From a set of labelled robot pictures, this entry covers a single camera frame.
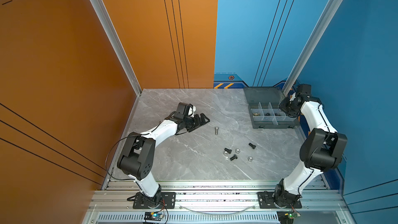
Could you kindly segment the right aluminium frame post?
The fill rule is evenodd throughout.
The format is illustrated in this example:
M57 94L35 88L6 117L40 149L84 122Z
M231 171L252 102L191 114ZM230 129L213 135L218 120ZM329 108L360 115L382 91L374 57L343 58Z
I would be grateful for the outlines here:
M285 85L283 87L283 94L287 96L289 91L293 87L294 83L298 79L300 73L305 67L307 61L311 57L313 51L321 40L325 30L329 26L331 20L335 16L343 0L328 0L322 14L320 15L310 37L308 38L302 52L298 56L298 59L289 74Z

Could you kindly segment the aluminium front rail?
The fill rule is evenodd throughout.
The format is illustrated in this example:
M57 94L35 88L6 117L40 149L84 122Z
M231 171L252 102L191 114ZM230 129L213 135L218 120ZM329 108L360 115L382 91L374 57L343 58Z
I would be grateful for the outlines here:
M162 181L163 192L175 192L176 210L230 211L244 208L259 210L260 191L274 192L275 180L205 180L205 181ZM131 180L110 181L105 190L96 191L88 212L133 211L128 197L138 192L138 186ZM342 224L354 224L355 220L338 190L331 190L325 179L316 177L304 189L300 199L305 211L335 211Z

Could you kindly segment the green circuit board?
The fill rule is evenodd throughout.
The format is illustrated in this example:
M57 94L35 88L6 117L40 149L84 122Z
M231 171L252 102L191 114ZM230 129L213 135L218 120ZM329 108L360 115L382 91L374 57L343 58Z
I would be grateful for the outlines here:
M146 212L144 214L144 222L161 222L165 218L165 215L161 212Z

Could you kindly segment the grey plastic organizer box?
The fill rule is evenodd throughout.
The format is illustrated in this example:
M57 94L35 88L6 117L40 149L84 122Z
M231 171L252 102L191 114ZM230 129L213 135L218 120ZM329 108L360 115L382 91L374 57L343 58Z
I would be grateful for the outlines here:
M299 125L297 118L291 118L279 110L280 102L285 98L282 90L275 87L244 88L248 103L249 116L254 129L294 129ZM285 121L277 122L276 116L286 116Z

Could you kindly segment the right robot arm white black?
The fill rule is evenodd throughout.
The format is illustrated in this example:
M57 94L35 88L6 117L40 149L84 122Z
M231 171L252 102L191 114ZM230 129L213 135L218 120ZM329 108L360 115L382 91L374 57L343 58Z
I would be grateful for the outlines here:
M312 96L311 85L299 85L292 97L280 103L279 109L290 117L303 115L310 130L300 148L298 165L273 193L278 208L296 207L303 190L315 177L341 163L348 139L330 123L321 99Z

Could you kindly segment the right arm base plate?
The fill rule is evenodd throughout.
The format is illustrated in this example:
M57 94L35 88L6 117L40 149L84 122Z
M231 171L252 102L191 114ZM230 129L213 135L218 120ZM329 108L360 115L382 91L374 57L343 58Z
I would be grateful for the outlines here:
M299 195L290 193L281 193L274 196L274 192L262 191L258 192L258 201L261 209L266 208L302 208Z

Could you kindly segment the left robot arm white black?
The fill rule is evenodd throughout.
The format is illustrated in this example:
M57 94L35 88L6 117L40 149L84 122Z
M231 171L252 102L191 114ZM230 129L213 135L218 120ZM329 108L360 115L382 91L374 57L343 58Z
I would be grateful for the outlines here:
M133 197L134 201L150 208L161 204L162 188L151 173L156 147L179 135L183 129L192 132L209 122L210 119L203 113L185 116L173 112L158 126L143 133L131 132L127 135L117 168L138 185L140 191Z

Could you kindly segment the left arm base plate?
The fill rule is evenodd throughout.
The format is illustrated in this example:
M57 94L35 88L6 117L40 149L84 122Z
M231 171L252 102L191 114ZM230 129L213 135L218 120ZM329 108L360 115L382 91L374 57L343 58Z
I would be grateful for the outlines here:
M176 203L175 192L160 192L154 197L150 198L145 196L143 193L137 193L134 197L133 208L134 209L161 209L166 207L167 209L174 209Z

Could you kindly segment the left aluminium frame post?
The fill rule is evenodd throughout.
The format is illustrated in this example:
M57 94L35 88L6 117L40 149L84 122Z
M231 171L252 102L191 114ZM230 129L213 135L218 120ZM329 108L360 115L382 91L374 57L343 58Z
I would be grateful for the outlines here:
M115 54L137 96L142 95L142 89L138 79L134 73L134 70L131 66L131 62L129 61L123 44L117 34L117 31L114 27L114 24L111 20L111 17L106 9L106 6L103 0L89 0L107 37L109 42L111 43Z

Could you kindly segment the right circuit board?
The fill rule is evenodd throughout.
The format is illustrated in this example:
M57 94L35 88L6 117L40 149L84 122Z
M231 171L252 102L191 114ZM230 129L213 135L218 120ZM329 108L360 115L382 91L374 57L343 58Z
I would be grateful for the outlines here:
M277 212L281 224L294 224L294 220L301 217L298 212Z

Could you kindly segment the aluminium frame post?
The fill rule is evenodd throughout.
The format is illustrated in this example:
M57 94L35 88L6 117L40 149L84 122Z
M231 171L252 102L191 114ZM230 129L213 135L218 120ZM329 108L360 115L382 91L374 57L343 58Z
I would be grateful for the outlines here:
M131 62L129 61L123 44L117 34L117 31L114 27L114 24L111 20L111 17L106 9L106 6L103 0L89 0L107 37L109 42L111 43L115 54L137 96L142 95L142 89L138 79L134 73L134 70L131 66Z
M310 37L308 38L302 52L298 56L298 59L289 74L285 85L283 87L283 94L287 96L289 91L293 87L294 83L298 79L300 73L305 67L307 61L311 57L313 51L321 40L325 30L329 26L331 20L335 16L343 0L328 0L322 14L320 15Z

